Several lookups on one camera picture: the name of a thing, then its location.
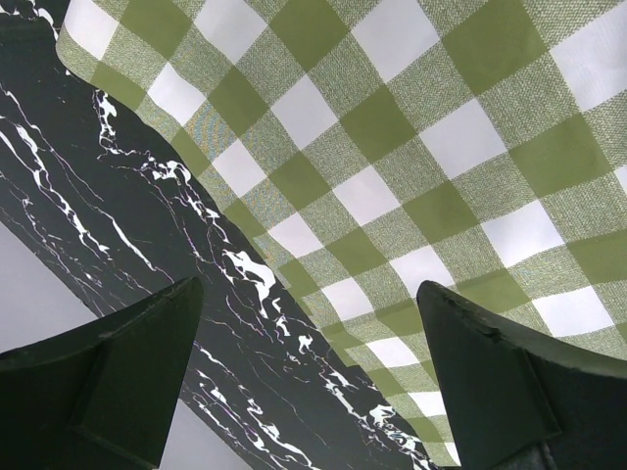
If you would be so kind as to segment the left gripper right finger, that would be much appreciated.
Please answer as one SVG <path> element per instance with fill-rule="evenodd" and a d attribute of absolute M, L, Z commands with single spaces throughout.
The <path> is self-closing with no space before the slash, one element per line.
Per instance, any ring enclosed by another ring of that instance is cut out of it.
<path fill-rule="evenodd" d="M 424 281 L 417 304 L 463 469 L 623 469 L 626 363 Z"/>

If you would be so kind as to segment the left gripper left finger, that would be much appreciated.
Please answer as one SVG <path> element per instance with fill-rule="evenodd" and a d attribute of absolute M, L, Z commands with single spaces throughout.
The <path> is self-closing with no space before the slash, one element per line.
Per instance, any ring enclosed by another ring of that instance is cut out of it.
<path fill-rule="evenodd" d="M 204 290 L 148 298 L 1 355 L 4 469 L 156 469 L 197 333 Z"/>

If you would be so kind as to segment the green checkered cloth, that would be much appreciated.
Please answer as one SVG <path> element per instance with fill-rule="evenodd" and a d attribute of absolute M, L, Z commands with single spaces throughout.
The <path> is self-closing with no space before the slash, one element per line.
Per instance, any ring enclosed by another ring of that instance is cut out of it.
<path fill-rule="evenodd" d="M 73 1 L 74 74 L 185 161 L 348 364 L 458 461 L 415 296 L 626 355 L 622 1 Z"/>

